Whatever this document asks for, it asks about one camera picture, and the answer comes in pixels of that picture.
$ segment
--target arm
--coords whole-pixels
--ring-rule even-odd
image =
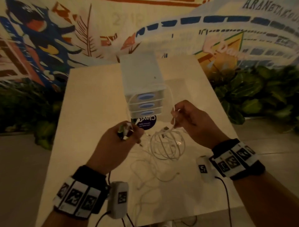
[[[198,144],[213,149],[230,139],[206,112],[187,100],[175,108],[171,112],[176,120],[174,127],[183,127]],[[297,225],[299,199],[271,174],[250,175],[233,183],[256,227]]]
[[[131,148],[140,142],[144,133],[143,129],[133,125],[133,134],[127,140],[121,140],[117,136],[117,131],[125,123],[121,122],[104,133],[86,166],[106,175],[125,160]],[[88,220],[78,220],[53,210],[42,227],[86,227],[87,225]]]

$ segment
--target black cable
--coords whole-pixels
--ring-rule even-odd
[[[189,227],[193,227],[193,226],[195,226],[195,224],[197,223],[197,216],[195,216],[195,221],[194,221],[194,223],[193,224],[191,224],[191,225],[188,225],[188,224],[186,224],[185,222],[183,222],[183,221],[181,221],[184,225],[187,225],[187,226],[189,226]]]
[[[132,220],[130,219],[130,216],[128,215],[128,213],[127,213],[127,217],[129,218],[129,221],[130,221],[132,227],[135,227],[134,224],[133,224],[133,222],[132,222]]]
[[[110,185],[110,175],[111,175],[111,171],[108,174],[108,184]]]
[[[101,220],[105,215],[110,214],[110,213],[111,213],[111,211],[107,211],[106,213],[104,213],[104,214],[100,217],[100,219],[97,221],[95,227],[97,227],[97,225],[99,224],[100,220]]]
[[[227,205],[228,205],[228,216],[229,216],[229,223],[230,223],[230,225],[231,225],[231,227],[232,227],[232,224],[231,224],[231,207],[229,206],[229,198],[228,198],[228,191],[227,191],[227,187],[226,187],[226,185],[225,185],[225,183],[224,183],[223,179],[221,179],[220,177],[215,177],[215,178],[217,178],[217,179],[221,180],[221,181],[222,181],[222,183],[223,183],[223,185],[224,185],[224,187],[225,187],[226,196],[227,196]]]
[[[126,227],[125,221],[123,220],[123,218],[121,218],[121,220],[123,221],[123,227]]]

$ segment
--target drawer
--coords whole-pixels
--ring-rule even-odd
[[[147,117],[147,116],[153,116],[158,115],[162,113],[162,107],[145,110],[145,111],[137,111],[137,112],[130,112],[131,118],[141,118],[141,117]]]
[[[126,96],[126,101],[128,104],[135,104],[135,103],[143,103],[143,102],[150,102],[158,99],[164,98],[164,90],[144,93],[139,95],[134,95],[134,97],[130,100],[132,96]]]
[[[134,111],[145,111],[145,110],[155,109],[158,107],[162,107],[162,101],[163,99],[158,99],[151,102],[130,104],[129,110],[134,112]]]

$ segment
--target table top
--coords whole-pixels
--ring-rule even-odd
[[[165,83],[173,91],[174,102],[187,99],[206,111],[229,137],[236,138],[208,79],[193,55],[158,59]],[[163,113],[147,133],[170,127],[172,104],[165,92]],[[93,153],[102,134],[111,126],[127,120],[120,64],[72,69],[62,105],[54,146],[39,206],[36,226],[40,227],[52,210],[52,200],[64,180],[84,165]],[[212,152],[183,133],[186,151],[178,161],[148,163],[148,154],[135,146],[127,159],[112,171],[111,181],[129,183],[128,213],[136,226],[189,217],[227,209],[222,183],[201,180],[195,159]],[[225,179],[231,207],[242,202],[231,180]],[[89,226],[95,226],[106,212],[92,215]],[[99,226],[122,226],[121,220],[109,217]]]

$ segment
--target blue drawer handle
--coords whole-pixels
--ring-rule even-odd
[[[151,99],[155,97],[155,94],[152,94],[152,93],[146,93],[146,94],[141,94],[138,96],[138,99],[139,100],[146,100],[146,99]]]
[[[153,107],[153,106],[155,106],[154,103],[148,102],[148,103],[144,103],[144,104],[139,105],[139,108],[150,108],[150,107]]]
[[[150,115],[150,114],[153,114],[154,111],[153,110],[148,110],[148,111],[144,111],[141,113],[141,115]]]

